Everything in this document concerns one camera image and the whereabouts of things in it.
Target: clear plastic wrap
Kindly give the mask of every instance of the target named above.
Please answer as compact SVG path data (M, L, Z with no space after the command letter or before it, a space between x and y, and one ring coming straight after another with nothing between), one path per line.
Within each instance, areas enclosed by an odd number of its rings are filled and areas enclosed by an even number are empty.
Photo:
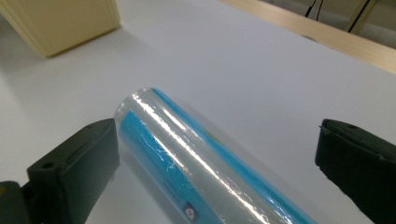
M189 223L315 223L162 92L129 95L115 119L119 138Z

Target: plastic wrap roll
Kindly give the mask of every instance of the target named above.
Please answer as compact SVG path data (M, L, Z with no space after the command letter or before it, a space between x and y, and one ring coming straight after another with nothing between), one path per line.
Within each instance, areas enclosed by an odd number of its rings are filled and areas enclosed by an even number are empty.
M115 119L119 138L189 223L315 223L160 91L131 94Z

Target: beige box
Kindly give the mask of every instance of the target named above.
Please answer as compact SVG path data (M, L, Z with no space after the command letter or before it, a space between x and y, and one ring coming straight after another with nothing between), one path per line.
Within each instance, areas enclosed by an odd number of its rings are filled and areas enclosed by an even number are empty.
M0 0L0 12L46 57L120 26L115 0Z

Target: black cable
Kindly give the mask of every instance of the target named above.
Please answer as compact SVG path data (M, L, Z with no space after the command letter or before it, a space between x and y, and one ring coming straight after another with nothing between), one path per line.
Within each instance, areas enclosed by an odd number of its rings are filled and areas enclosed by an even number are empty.
M356 17L356 19L353 21L352 25L350 26L349 30L347 31L348 33L350 33L353 30L353 27L355 27L356 23L358 22L359 18L361 17L361 14L367 8L369 3L370 3L370 0L366 0L366 3L364 3L364 6L361 8L359 15Z
M320 13L321 5L323 4L323 1L324 1L324 0L322 0L322 1L320 2L320 6L319 6L319 9L318 9L318 14L317 14L317 20L319 19L319 13Z
M317 2L317 0L315 0L314 3L312 3L312 5L308 8L308 10L307 10L306 13L305 13L305 16L306 16L306 17L309 16L309 13L311 13L311 9L312 9L312 7L314 7L314 5L315 5L316 2Z

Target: white tabletop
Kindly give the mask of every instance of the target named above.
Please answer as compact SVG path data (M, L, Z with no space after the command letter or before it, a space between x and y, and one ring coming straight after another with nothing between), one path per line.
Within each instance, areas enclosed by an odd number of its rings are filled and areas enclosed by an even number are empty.
M119 0L122 27L52 59L0 20L0 180L129 93L167 93L317 223L371 223L314 163L323 119L396 143L396 76L215 0ZM87 223L182 223L121 146Z

